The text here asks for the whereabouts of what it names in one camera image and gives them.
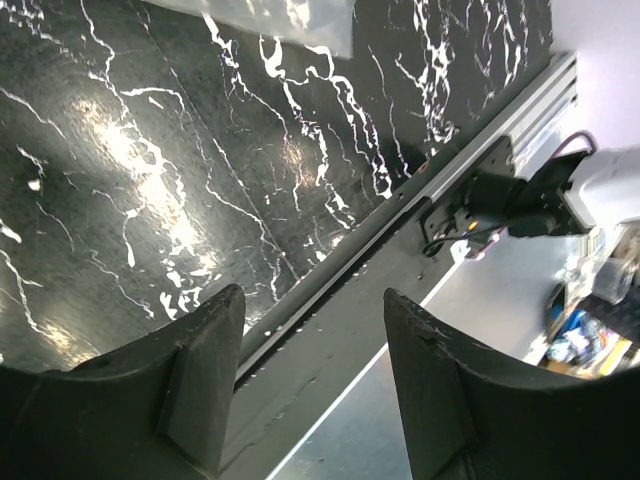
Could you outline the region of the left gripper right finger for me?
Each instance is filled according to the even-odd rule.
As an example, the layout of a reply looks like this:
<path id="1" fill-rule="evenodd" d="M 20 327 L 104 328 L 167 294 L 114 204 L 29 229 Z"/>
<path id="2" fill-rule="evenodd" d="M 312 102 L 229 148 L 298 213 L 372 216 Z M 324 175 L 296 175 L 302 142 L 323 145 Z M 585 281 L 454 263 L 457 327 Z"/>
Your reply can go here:
<path id="1" fill-rule="evenodd" d="M 384 322 L 416 479 L 635 479 L 639 371 L 583 380 L 527 364 L 403 293 Z"/>

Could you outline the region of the clear zip top bag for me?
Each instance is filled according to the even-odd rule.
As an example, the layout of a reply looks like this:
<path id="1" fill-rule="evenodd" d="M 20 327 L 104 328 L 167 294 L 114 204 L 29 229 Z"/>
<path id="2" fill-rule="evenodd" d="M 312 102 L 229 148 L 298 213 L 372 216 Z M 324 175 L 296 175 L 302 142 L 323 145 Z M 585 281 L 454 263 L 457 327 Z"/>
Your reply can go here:
<path id="1" fill-rule="evenodd" d="M 341 59 L 353 55 L 353 1 L 159 0 L 152 4 L 197 17 L 215 32 L 224 25 L 309 48 L 322 47 Z"/>

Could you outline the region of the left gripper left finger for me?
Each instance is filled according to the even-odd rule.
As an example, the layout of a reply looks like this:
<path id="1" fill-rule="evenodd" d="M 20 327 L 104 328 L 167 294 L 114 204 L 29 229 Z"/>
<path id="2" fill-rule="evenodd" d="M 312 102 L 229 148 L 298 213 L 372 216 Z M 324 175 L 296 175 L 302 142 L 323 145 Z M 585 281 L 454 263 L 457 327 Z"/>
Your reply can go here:
<path id="1" fill-rule="evenodd" d="M 194 312 L 72 370 L 1 370 L 5 479 L 215 479 L 246 304 Z"/>

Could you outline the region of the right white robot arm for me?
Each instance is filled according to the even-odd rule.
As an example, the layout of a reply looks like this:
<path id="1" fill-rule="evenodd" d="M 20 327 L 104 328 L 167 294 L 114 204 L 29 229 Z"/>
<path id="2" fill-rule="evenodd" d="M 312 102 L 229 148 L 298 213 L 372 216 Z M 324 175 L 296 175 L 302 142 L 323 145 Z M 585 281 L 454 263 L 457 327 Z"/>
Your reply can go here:
<path id="1" fill-rule="evenodd" d="M 549 159 L 530 179 L 477 173 L 464 208 L 514 238 L 565 237 L 639 220 L 639 148 L 579 150 Z"/>

